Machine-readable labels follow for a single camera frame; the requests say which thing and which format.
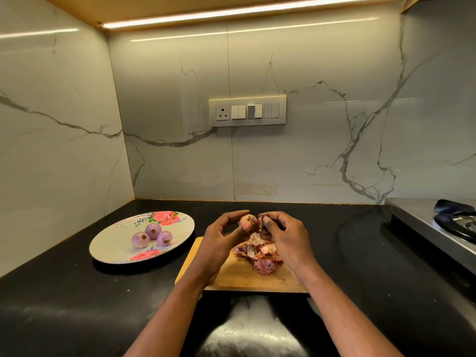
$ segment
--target gas stove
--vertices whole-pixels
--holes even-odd
[[[387,198],[385,206],[476,275],[476,200]]]

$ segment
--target wooden cutting board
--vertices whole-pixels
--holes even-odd
[[[182,265],[175,280],[175,284],[182,278],[188,266],[197,253],[203,237],[195,239],[187,259]],[[303,285],[298,282],[293,272],[284,264],[276,264],[273,273],[261,276],[253,270],[253,264],[244,258],[237,258],[230,252],[228,259],[218,273],[215,281],[205,288],[206,290],[233,290],[247,292],[287,292],[307,293]]]

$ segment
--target white marble wall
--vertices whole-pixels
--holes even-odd
[[[136,197],[474,196],[476,0],[400,7],[114,36]],[[209,99],[277,94],[287,125],[210,129]]]
[[[1,276],[134,195],[104,36],[45,0],[0,20]]]

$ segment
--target rose pattern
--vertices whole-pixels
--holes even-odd
[[[158,256],[161,252],[159,250],[153,249],[148,250],[147,252],[142,252],[137,254],[136,256],[132,257],[130,260],[140,260]]]
[[[154,214],[152,215],[152,218],[149,220],[149,223],[156,221],[160,225],[170,226],[172,224],[175,224],[179,220],[180,220],[180,217],[178,212],[166,210],[161,212],[154,212]]]

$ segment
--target floral plate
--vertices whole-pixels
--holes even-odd
[[[172,244],[159,246],[156,240],[149,245],[137,249],[132,246],[132,236],[143,232],[150,223],[157,223],[162,230],[168,230],[173,235]],[[180,212],[160,211],[140,214],[121,220],[102,230],[94,237],[89,245],[89,252],[94,259],[110,264],[135,263],[151,259],[185,242],[192,234],[195,222],[191,216]]]

